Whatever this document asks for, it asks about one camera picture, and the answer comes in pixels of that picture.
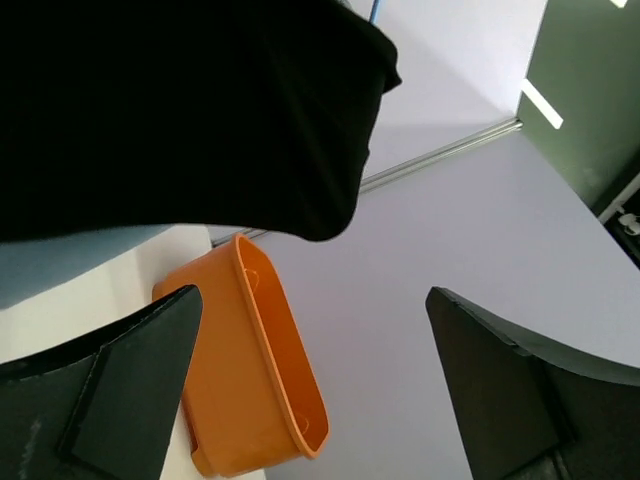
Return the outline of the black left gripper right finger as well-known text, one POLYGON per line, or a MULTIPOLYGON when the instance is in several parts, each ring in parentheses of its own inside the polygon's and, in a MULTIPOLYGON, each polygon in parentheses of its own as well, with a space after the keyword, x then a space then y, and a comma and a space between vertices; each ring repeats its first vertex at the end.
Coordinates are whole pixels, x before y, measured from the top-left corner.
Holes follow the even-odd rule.
POLYGON ((425 308, 473 478, 638 478, 638 368, 446 288, 432 288, 425 308))

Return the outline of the blue wire hanger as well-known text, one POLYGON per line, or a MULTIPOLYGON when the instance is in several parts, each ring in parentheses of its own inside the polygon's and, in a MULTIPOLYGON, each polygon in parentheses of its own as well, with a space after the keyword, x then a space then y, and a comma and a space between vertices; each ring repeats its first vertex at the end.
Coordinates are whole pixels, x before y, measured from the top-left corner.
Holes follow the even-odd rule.
POLYGON ((383 5, 383 0, 373 0, 372 1, 370 13, 369 13, 369 22, 371 24, 376 24, 377 23, 377 19, 378 19, 378 16, 379 16, 379 13, 380 13, 382 5, 383 5))

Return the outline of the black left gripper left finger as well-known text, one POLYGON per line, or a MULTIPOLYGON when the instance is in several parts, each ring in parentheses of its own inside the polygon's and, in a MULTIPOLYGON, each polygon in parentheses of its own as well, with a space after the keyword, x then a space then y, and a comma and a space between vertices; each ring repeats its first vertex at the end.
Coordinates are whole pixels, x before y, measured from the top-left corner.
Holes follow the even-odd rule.
POLYGON ((2 364, 2 478, 159 478, 201 313, 201 294, 187 285, 2 364))

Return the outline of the black skirt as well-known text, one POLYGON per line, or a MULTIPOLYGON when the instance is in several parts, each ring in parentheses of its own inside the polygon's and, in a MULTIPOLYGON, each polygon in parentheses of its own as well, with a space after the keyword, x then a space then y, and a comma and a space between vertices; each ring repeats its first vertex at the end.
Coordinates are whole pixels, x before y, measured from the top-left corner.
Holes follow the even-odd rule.
POLYGON ((336 1, 5 1, 1 238, 350 224, 398 52, 336 1))

